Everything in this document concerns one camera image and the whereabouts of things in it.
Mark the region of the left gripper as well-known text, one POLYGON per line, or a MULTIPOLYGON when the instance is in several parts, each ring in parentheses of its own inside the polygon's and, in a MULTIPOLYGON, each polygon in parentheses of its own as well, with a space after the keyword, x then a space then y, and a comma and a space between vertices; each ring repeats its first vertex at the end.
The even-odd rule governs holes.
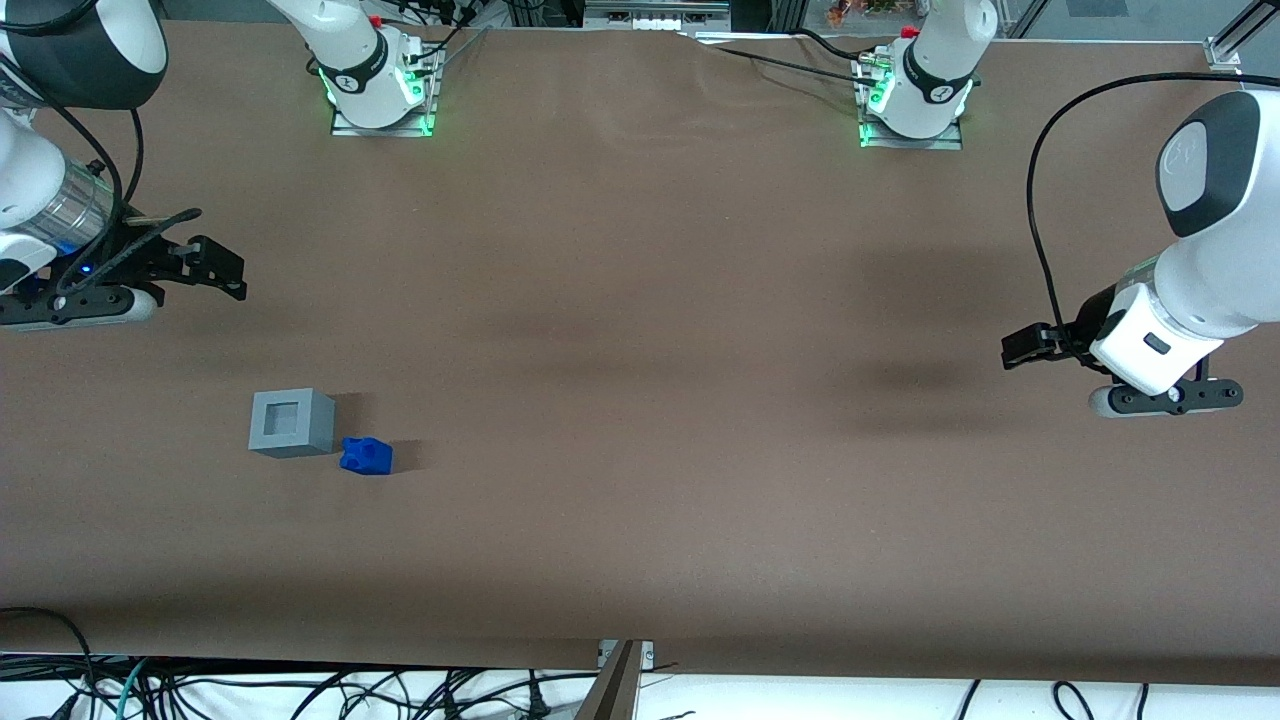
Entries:
MULTIPOLYGON (((1224 340, 1194 328, 1193 311, 1211 316, 1219 310, 1203 283, 1171 283, 1166 293, 1156 283, 1112 284, 1083 302, 1076 334, 1103 368, 1143 395, 1162 395, 1224 340)), ((1065 325, 1027 325, 1002 338, 1002 369, 1032 363, 1074 360, 1065 325)))

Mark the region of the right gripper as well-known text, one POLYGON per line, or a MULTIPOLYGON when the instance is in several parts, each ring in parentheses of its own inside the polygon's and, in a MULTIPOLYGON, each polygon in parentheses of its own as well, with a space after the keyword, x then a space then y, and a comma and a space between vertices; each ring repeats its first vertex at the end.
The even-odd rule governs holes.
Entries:
POLYGON ((3 231, 3 293, 23 301, 41 295, 78 299, 105 287, 161 282, 202 286, 244 301, 244 260, 207 236, 188 243, 188 268, 175 254, 179 245, 163 237, 160 223, 118 225, 99 245, 99 227, 24 222, 3 231))

